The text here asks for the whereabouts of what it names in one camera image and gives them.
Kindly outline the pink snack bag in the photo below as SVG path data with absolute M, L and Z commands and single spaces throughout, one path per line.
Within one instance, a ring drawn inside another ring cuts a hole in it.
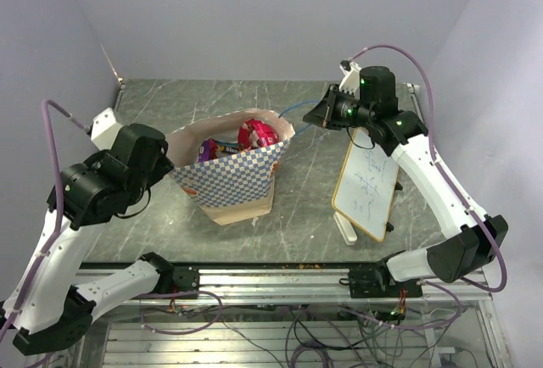
M 248 120 L 238 130 L 238 148 L 242 151 L 264 148 L 278 142 L 277 133 L 261 120 Z

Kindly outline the checkered paper bag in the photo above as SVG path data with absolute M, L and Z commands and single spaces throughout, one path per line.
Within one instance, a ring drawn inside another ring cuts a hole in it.
M 271 212 L 275 175 L 280 160 L 298 132 L 287 113 L 301 104 L 277 113 L 269 109 L 244 109 L 197 120 L 166 136 L 168 158 L 174 165 L 171 178 L 220 226 L 248 220 Z M 251 119 L 271 126 L 279 142 L 264 148 L 198 163 L 201 143 L 212 138 L 238 145 L 240 126 Z

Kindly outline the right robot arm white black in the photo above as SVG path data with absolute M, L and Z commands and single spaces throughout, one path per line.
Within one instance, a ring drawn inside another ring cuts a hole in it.
M 404 281 L 438 278 L 451 283 L 497 261 L 508 231 L 502 215 L 490 216 L 470 198 L 437 153 L 430 131 L 420 117 L 399 108 L 395 75 L 387 67 L 362 68 L 353 61 L 340 65 L 344 74 L 303 120 L 329 130 L 362 129 L 372 146 L 380 147 L 407 173 L 438 221 L 443 241 L 433 246 L 390 255 L 375 274 L 375 289 L 395 295 Z

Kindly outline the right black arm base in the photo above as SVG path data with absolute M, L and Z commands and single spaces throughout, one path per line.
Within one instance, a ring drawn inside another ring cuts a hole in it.
M 386 259 L 378 262 L 363 262 L 349 269 L 347 277 L 339 279 L 347 287 L 351 298 L 421 298 L 423 290 L 417 279 L 396 281 L 386 265 Z

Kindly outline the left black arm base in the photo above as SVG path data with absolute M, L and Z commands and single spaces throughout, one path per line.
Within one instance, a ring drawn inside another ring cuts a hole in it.
M 152 265 L 159 275 L 154 289 L 141 298 L 198 297 L 200 274 L 192 266 L 175 266 L 154 252 L 143 254 L 139 259 Z

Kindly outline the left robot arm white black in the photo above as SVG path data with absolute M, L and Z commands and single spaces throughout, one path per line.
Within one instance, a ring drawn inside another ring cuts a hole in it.
M 163 298 L 173 286 L 173 266 L 155 253 L 95 282 L 75 277 L 100 226 L 126 218 L 126 210 L 172 168 L 165 135 L 147 125 L 122 126 L 110 148 L 64 169 L 48 197 L 38 266 L 29 265 L 1 304 L 1 320 L 15 328 L 13 345 L 25 356 L 62 351 L 77 343 L 99 317 L 128 299 Z

